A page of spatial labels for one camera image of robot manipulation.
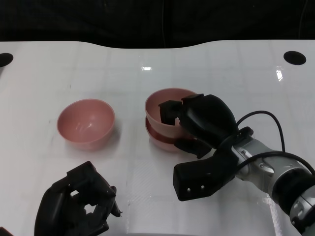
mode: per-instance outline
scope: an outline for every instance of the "black curtain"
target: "black curtain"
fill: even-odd
[[[0,41],[73,40],[118,48],[297,39],[305,0],[0,0]],[[309,0],[302,39],[315,38]]]

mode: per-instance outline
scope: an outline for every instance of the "black cable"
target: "black cable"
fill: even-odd
[[[315,176],[315,170],[313,169],[313,167],[304,159],[302,159],[299,156],[296,156],[294,154],[288,153],[288,152],[283,152],[283,151],[270,151],[270,152],[264,152],[264,153],[260,153],[257,154],[255,156],[252,156],[248,159],[246,159],[244,162],[242,162],[241,164],[239,164],[233,175],[236,175],[243,167],[245,167],[246,165],[248,165],[249,163],[256,161],[259,158],[267,158],[267,157],[275,157],[275,156],[279,156],[279,157],[287,157],[290,159],[294,159],[297,160],[298,162],[302,163],[310,172],[313,176]]]
[[[304,7],[303,7],[303,10],[302,10],[302,13],[301,13],[300,24],[299,24],[298,39],[301,39],[302,22],[303,22],[303,17],[304,17],[304,13],[305,13],[305,11],[306,11],[306,6],[307,6],[307,3],[308,3],[308,2],[309,2],[309,0],[305,0]]]
[[[164,35],[164,1],[162,0],[162,38],[163,38],[163,46],[166,48],[165,35]]]
[[[274,119],[274,121],[276,122],[277,127],[278,127],[278,129],[279,129],[282,151],[285,152],[284,134],[283,134],[283,132],[282,132],[282,128],[281,128],[280,122],[279,122],[278,119],[275,117],[275,115],[272,114],[271,112],[268,112],[268,111],[256,111],[256,112],[251,112],[251,113],[247,114],[246,116],[243,116],[243,117],[236,123],[236,125],[239,126],[240,123],[242,123],[245,119],[247,119],[248,117],[251,117],[251,116],[253,116],[253,115],[256,115],[256,114],[266,114],[266,115],[271,116],[272,119]]]

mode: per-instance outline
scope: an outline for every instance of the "stacked pink bowls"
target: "stacked pink bowls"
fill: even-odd
[[[166,88],[154,92],[148,97],[145,103],[147,115],[145,125],[152,143],[167,151],[178,150],[174,146],[176,139],[185,138],[188,134],[179,125],[178,119],[175,125],[163,124],[158,105],[169,100],[181,101],[182,98],[194,94],[195,92],[183,88]]]

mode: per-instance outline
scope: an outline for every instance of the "pink bowl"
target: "pink bowl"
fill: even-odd
[[[160,149],[163,149],[165,151],[179,151],[179,149],[174,146],[176,139],[171,139],[157,133],[150,125],[147,117],[146,117],[146,129],[147,129],[151,142],[154,143],[156,146],[158,146]]]
[[[177,139],[186,136],[187,133],[179,125],[179,121],[175,125],[163,124],[161,122],[158,105],[168,100],[181,101],[182,98],[194,94],[196,93],[183,88],[166,88],[151,94],[145,103],[145,110],[153,129],[168,138]]]
[[[97,150],[109,140],[115,113],[106,102],[84,99],[67,106],[60,114],[57,129],[71,145],[81,150]]]

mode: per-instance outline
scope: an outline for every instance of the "table surface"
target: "table surface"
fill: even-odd
[[[288,64],[287,51],[307,62]],[[297,236],[288,217],[253,184],[234,179],[211,197],[178,201],[173,167],[195,160],[150,143],[144,103],[154,91],[179,87],[220,97],[235,118],[267,110],[279,119],[288,152],[313,166],[315,41],[220,41],[180,49],[113,49],[83,42],[1,42],[14,61],[0,71],[0,224],[33,235],[43,193],[90,160],[118,189],[123,216],[110,234]],[[97,98],[116,113],[115,133],[97,152],[67,146],[56,130],[70,103]],[[265,115],[242,124],[272,149],[278,129]]]

